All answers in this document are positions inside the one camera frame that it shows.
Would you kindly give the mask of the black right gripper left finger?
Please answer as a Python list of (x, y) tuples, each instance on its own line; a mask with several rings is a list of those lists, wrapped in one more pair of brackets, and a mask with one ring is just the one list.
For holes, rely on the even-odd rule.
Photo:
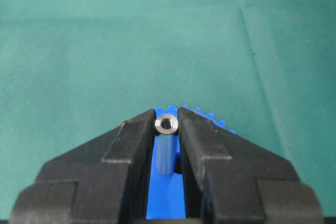
[(156, 113), (147, 110), (52, 160), (10, 223), (126, 223), (146, 216)]

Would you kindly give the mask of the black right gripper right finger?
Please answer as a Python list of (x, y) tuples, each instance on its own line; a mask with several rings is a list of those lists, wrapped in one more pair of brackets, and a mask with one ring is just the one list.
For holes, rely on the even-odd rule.
[(186, 215), (206, 223), (323, 223), (314, 190), (293, 165), (179, 108)]

